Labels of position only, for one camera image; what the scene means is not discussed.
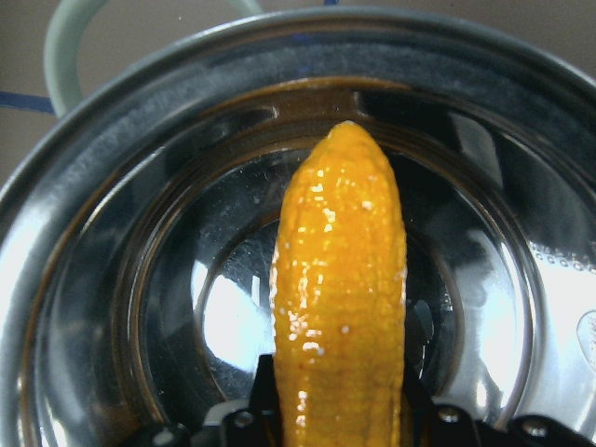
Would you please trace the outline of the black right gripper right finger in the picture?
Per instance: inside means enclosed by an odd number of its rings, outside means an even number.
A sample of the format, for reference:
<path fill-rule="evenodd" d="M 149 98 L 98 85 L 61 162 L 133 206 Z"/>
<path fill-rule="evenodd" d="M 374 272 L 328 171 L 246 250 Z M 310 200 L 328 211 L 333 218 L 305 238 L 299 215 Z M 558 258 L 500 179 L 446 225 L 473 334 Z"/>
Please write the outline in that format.
<path fill-rule="evenodd" d="M 400 445 L 431 445 L 432 399 L 418 373 L 409 363 L 404 363 L 401 390 Z"/>

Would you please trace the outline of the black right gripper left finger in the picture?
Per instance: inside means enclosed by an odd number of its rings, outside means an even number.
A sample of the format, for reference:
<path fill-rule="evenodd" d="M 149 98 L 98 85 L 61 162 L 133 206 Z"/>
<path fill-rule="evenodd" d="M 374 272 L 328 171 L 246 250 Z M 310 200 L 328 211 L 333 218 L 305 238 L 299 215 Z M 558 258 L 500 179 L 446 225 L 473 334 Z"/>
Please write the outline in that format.
<path fill-rule="evenodd" d="M 283 444 L 278 390 L 271 354 L 261 355 L 254 376 L 249 410 L 254 416 L 255 439 L 258 446 Z"/>

